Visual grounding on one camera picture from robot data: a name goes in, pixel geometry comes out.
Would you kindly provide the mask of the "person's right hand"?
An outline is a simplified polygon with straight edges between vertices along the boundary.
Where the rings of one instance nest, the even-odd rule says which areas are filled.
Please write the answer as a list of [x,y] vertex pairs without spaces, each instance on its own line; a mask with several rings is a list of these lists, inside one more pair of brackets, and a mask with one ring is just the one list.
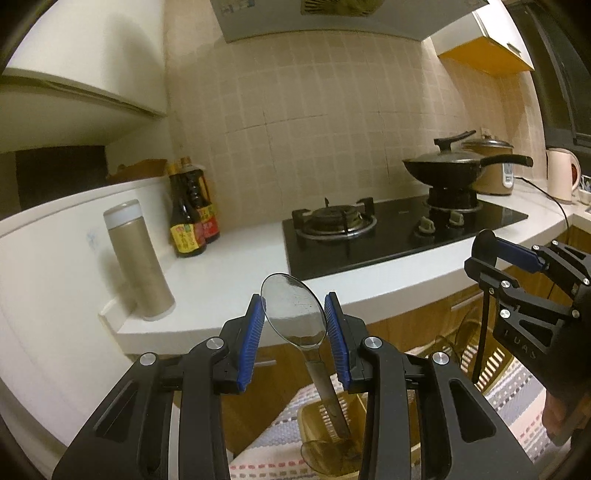
[[568,413],[563,401],[546,391],[542,424],[547,436],[556,446],[562,446],[577,428],[574,413]]

